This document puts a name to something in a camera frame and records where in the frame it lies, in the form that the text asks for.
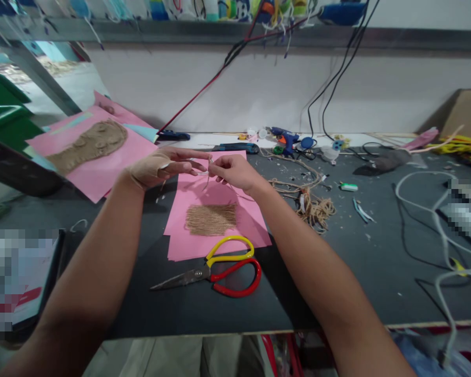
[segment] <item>yellow scissors handle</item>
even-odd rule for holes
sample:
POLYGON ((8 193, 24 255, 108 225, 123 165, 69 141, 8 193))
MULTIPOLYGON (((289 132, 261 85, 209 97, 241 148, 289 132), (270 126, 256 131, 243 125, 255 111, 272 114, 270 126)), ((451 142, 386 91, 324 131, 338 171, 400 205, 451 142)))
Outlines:
POLYGON ((213 247, 213 249, 209 252, 209 254, 206 256, 206 259, 208 260, 206 262, 206 264, 209 268, 211 268, 211 266, 216 262, 237 262, 237 261, 241 261, 241 260, 244 260, 244 259, 251 258, 254 254, 255 254, 255 248, 253 247, 253 244, 251 243, 251 241, 248 238, 242 237, 242 236, 228 236, 228 237, 225 237, 225 238, 221 239, 215 245, 215 247, 213 247), (223 243, 225 243, 227 241, 230 241, 230 240, 239 240, 239 241, 245 242, 250 247, 250 251, 248 251, 246 254, 241 255, 241 256, 221 256, 221 257, 214 257, 213 258, 213 255, 215 255, 218 248, 223 243))

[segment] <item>scissors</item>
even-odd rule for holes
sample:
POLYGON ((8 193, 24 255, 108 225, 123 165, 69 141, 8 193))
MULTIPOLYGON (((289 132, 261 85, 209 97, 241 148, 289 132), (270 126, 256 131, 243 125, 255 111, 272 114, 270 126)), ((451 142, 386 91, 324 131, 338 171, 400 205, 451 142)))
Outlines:
POLYGON ((220 240, 214 247, 213 249, 209 252, 209 254, 206 256, 206 264, 204 265, 203 268, 201 269, 194 269, 187 271, 181 275, 175 276, 173 278, 167 279, 166 281, 154 285, 153 287, 150 287, 151 291, 155 290, 162 290, 162 289, 168 289, 168 288, 174 288, 178 286, 184 286, 188 285, 191 283, 198 282, 200 280, 209 280, 212 283, 215 283, 213 285, 213 289, 221 294, 224 294, 225 296, 229 297, 246 297, 252 294, 256 287, 258 287, 258 284, 260 283, 260 279, 262 277, 262 268, 260 267, 260 264, 258 261, 253 257, 255 254, 255 248, 253 247, 253 244, 251 241, 242 236, 229 236, 225 237, 222 240, 220 240), (216 253, 218 248, 224 244, 227 241, 230 240, 239 240, 245 242, 249 247, 250 251, 248 251, 244 255, 238 255, 238 256, 221 256, 221 257, 214 257, 213 255, 216 253), (224 272, 218 275, 212 275, 211 274, 211 267, 213 266, 214 263, 216 262, 239 262, 234 264, 232 267, 228 268, 224 272), (230 275, 232 272, 240 269, 242 266, 245 264, 251 263, 255 266, 255 279, 253 280, 253 283, 246 288, 245 290, 242 291, 233 291, 231 289, 228 289, 227 287, 224 287, 223 285, 218 284, 217 282, 226 278, 228 275, 230 275))

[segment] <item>hand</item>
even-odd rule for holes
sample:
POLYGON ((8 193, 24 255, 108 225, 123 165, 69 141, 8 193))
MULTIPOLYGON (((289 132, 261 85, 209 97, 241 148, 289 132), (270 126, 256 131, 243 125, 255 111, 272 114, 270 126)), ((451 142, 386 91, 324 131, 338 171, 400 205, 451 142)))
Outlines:
POLYGON ((249 196, 253 196, 258 189, 271 187, 240 154, 220 157, 214 163, 209 164, 208 171, 210 177, 217 176, 217 182, 230 183, 232 186, 243 189, 249 196))
POLYGON ((194 169, 206 171, 204 166, 197 161, 189 160, 190 158, 209 160, 211 155, 192 149, 164 147, 127 167, 127 171, 133 181, 146 190, 176 174, 197 175, 194 169))

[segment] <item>gray table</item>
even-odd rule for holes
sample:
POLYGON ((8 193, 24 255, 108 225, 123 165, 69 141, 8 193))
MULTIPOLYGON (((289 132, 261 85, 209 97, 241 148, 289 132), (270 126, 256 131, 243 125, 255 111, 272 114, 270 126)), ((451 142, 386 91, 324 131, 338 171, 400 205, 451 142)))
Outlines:
MULTIPOLYGON (((303 182, 305 172, 292 162, 248 156, 248 160, 266 178, 303 182)), ((443 171, 450 158, 424 156, 429 170, 443 171)), ((435 278, 447 271, 443 262, 441 241, 434 231, 429 213, 398 204, 394 184, 410 172, 404 166, 379 176, 352 174, 362 161, 341 156, 332 167, 319 159, 310 163, 315 169, 330 174, 327 183, 357 184, 360 190, 349 193, 334 187, 314 189, 320 197, 330 197, 337 214, 328 221, 324 239, 350 266, 386 325, 422 324, 444 321, 436 305, 435 278), (352 197, 361 201, 376 223, 364 224, 355 212, 352 197)), ((471 177, 468 167, 455 167, 459 178, 471 177)), ((406 183, 401 193, 406 198, 430 207, 444 190, 443 175, 421 175, 406 183)), ((255 251, 263 269, 256 292, 246 298, 233 299, 213 291, 211 283, 200 282, 182 289, 149 292, 148 287, 171 276, 203 264, 202 259, 183 262, 167 260, 169 237, 163 235, 175 196, 176 182, 171 181, 159 192, 150 190, 145 197, 139 257, 129 288, 108 338, 226 334, 305 330, 319 327, 295 288, 275 246, 255 251)), ((72 187, 43 199, 25 197, 0 219, 0 228, 69 228, 79 219, 92 223, 101 204, 94 205, 72 187)), ((446 227, 446 231, 462 245, 469 242, 446 227)), ((67 242, 75 249, 81 232, 70 235, 67 242)), ((471 256, 451 247, 451 256, 471 267, 471 256)), ((226 285, 241 289, 251 283, 254 269, 247 265, 231 275, 226 285)), ((457 320, 471 320, 471 280, 447 281, 444 294, 457 320)))

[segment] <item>jute twine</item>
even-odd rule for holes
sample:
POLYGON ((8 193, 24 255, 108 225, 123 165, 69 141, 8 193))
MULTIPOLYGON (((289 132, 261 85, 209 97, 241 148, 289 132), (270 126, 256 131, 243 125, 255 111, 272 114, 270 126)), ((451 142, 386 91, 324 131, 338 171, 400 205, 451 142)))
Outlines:
POLYGON ((323 179, 321 175, 313 168, 311 168, 309 165, 303 163, 302 161, 299 160, 292 160, 288 159, 282 156, 278 156, 276 154, 272 154, 268 152, 267 155, 263 153, 263 149, 261 149, 262 155, 264 157, 275 157, 281 160, 286 160, 290 162, 297 163, 304 168, 306 168, 308 171, 311 172, 315 176, 314 180, 312 182, 305 183, 303 185, 298 185, 295 183, 288 183, 288 182, 282 182, 278 181, 276 178, 272 178, 268 182, 272 185, 272 187, 279 193, 283 194, 283 196, 292 198, 292 199, 297 199, 297 197, 292 196, 290 194, 296 194, 296 193, 301 193, 301 195, 304 196, 304 205, 303 209, 302 207, 297 209, 295 213, 309 226, 314 229, 318 234, 323 234, 326 230, 328 230, 328 225, 326 223, 326 220, 331 216, 334 215, 337 210, 335 209, 335 206, 333 205, 332 201, 330 198, 328 199, 323 199, 315 196, 314 194, 311 194, 310 189, 313 187, 316 187, 318 184, 320 184, 323 179), (281 187, 278 187, 276 185, 283 185, 287 186, 287 190, 281 187))
POLYGON ((191 235, 223 236, 234 229, 237 203, 227 205, 192 205, 187 210, 187 228, 191 235))

